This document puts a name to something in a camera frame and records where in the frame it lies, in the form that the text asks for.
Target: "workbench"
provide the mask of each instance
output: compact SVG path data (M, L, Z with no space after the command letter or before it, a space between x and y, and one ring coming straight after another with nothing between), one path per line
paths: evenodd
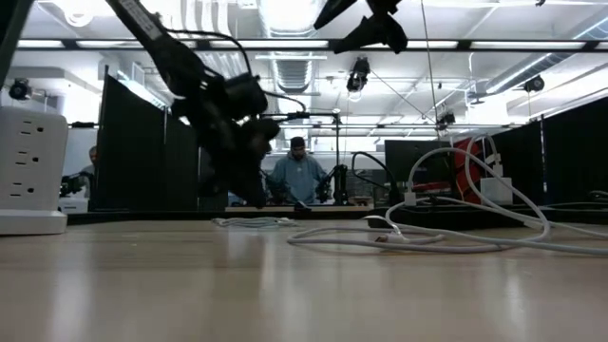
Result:
M285 243L303 228L131 221L0 237L0 341L603 342L608 335L606 258Z

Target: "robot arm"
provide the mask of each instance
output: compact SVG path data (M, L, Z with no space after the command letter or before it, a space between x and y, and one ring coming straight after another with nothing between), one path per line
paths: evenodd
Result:
M258 170L279 126L270 119L257 119L268 107L258 78L250 70L224 79L174 39L170 30L139 0L106 1L149 53L171 92L181 97L174 102L172 111L174 115L187 117L196 129L199 144L210 155L215 170L201 191L211 195L227 188L262 207L265 196ZM239 125L237 121L245 117L251 120Z

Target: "dark cap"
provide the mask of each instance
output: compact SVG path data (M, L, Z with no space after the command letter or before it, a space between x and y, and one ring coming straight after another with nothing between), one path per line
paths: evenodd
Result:
M291 140L291 144L290 147L291 148L298 148L298 147L304 147L306 146L306 144L304 143L304 138L302 137L293 137Z

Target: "person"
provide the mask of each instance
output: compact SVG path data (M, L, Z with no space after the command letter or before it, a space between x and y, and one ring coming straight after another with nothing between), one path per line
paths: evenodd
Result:
M81 173L91 175L81 176L81 185L86 187L85 198L91 197L91 177L95 176L95 167L97 166L97 146L93 146L88 150L88 158L91 160L91 165L85 167Z
M304 138L292 138L290 149L286 157L276 162L271 177L274 181L286 183L295 200L312 204L316 184L322 181L327 173L315 158L306 154Z

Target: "ceiling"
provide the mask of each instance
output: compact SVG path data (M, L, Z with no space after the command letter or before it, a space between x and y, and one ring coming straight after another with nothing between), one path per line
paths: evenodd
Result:
M57 6L63 5L62 2L78 3L77 0L40 0L34 4L23 38L132 37L103 1L87 2L89 9L93 10L96 16L90 23L79 28L67 23L65 12ZM289 26L313 20L324 3L320 0L142 2L149 8L173 15L174 24L175 18L179 17L180 23L189 29L229 31L238 39L275 37L272 31L276 31L276 26ZM423 12L420 1L402 0L394 18L412 39L428 37L446 40L557 40L573 39L585 29L608 17L608 1L549 0L540 8L535 7L534 3L535 1L522 0L426 0ZM267 19L272 12L275 13L272 20ZM265 15L264 20L260 19L260 13ZM368 5L361 0L320 31L302 33L298 37L342 38L354 29L362 16L370 14ZM238 62L240 57L235 52L199 54L205 63L215 63L220 70L223 66L228 74L235 73L235 69L244 70L242 62ZM268 55L268 52L252 52L249 59L254 73L259 74L262 79L262 86L275 91L276 68L281 66L276 61L262 59ZM605 81L602 80L608 79L608 60L605 54L577 54L541 73L546 83L541 92L528 96L524 91L507 90L485 98L484 104L474 105L466 99L466 90L505 75L509 70L526 67L531 58L530 54L407 52L396 55L388 52L347 52L334 55L316 52L314 55L320 57L310 61L311 84L298 99L306 100L309 108L313 109L340 109L343 124L432 124L435 104L438 104L436 107L440 113L452 110L457 124L480 123L478 120L482 120L483 124L524 124L535 115L551 114L569 105L603 96ZM354 61L361 55L368 57L374 74L370 75L370 80L362 91L361 100L353 102L348 99L345 84ZM17 51L13 64L19 67L63 68L101 88L98 66L100 61L108 58L118 59L122 65L139 64L147 71L146 86L159 94L169 96L162 80L156 75L154 64L143 51ZM284 107L272 103L269 111L277 112L281 109L284 110ZM326 118L313 118L311 121L328 122ZM461 137L474 132L478 131L451 130L449 134ZM310 136L331 137L335 131L312 129L304 133ZM435 137L436 132L433 129L348 129L341 131L341 134L358 137L348 142L354 149L357 142L376 142L376 136Z

